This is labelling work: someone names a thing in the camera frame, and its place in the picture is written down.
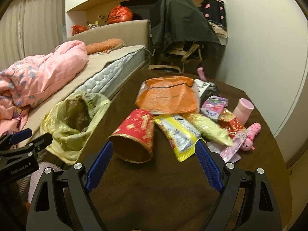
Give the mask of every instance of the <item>pink comforter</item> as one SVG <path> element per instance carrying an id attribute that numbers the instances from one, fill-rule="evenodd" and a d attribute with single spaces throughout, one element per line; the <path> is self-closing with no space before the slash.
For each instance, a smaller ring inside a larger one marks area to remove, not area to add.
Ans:
<path id="1" fill-rule="evenodd" d="M 0 135 L 20 131 L 35 108 L 70 82 L 88 61 L 82 41 L 69 41 L 48 55 L 28 56 L 0 72 Z"/>

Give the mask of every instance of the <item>silver screw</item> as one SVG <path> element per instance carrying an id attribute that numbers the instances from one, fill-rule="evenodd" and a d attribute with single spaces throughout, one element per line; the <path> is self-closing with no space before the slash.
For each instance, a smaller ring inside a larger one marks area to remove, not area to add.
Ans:
<path id="1" fill-rule="evenodd" d="M 262 168 L 258 168 L 257 171 L 258 171 L 259 174 L 263 174 L 264 173 L 264 170 Z"/>
<path id="2" fill-rule="evenodd" d="M 45 174 L 49 174 L 50 172 L 51 172 L 51 168 L 49 168 L 49 167 L 44 170 Z"/>
<path id="3" fill-rule="evenodd" d="M 80 169 L 82 167 L 82 164 L 81 163 L 76 163 L 74 165 L 74 169 Z"/>
<path id="4" fill-rule="evenodd" d="M 226 167 L 229 168 L 229 169 L 234 169 L 234 164 L 229 162 L 229 163 L 227 163 Z"/>

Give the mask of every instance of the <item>pink tumbler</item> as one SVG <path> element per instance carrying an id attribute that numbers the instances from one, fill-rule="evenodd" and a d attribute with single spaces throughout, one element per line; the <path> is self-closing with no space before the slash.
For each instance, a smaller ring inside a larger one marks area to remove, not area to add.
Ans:
<path id="1" fill-rule="evenodd" d="M 253 109 L 254 109 L 254 105 L 250 101 L 248 101 L 247 99 L 241 98 L 238 101 L 238 105 L 233 111 L 233 114 L 237 117 L 240 123 L 245 125 Z"/>

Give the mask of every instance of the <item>curtain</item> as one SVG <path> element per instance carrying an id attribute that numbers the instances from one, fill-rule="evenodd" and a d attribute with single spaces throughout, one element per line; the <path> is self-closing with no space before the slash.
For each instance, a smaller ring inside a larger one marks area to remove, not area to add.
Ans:
<path id="1" fill-rule="evenodd" d="M 63 43 L 65 0 L 14 0 L 0 20 L 0 70 Z"/>

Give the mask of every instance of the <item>brown table surface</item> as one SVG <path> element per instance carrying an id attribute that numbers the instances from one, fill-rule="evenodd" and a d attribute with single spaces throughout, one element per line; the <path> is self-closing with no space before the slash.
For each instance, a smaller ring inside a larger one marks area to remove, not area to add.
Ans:
<path id="1" fill-rule="evenodd" d="M 80 157 L 96 152 L 102 142 L 136 109 L 134 104 L 141 83 L 147 79 L 170 76 L 168 73 L 139 70 L 126 83 L 96 127 Z M 237 88 L 214 81 L 221 96 L 229 99 L 233 111 L 247 95 Z M 240 151 L 240 169 L 265 170 L 278 202 L 282 226 L 291 219 L 292 198 L 288 172 L 271 131 L 257 109 L 247 125 L 259 122 L 260 133 L 254 140 L 255 151 Z M 211 188 L 195 155 L 178 162 L 164 134 L 155 127 L 154 157 L 144 164 L 132 164 L 115 155 L 110 161 L 91 199 L 110 231 L 198 231 L 208 217 L 218 193 Z M 226 230 L 234 227 L 241 208 L 243 190 Z"/>

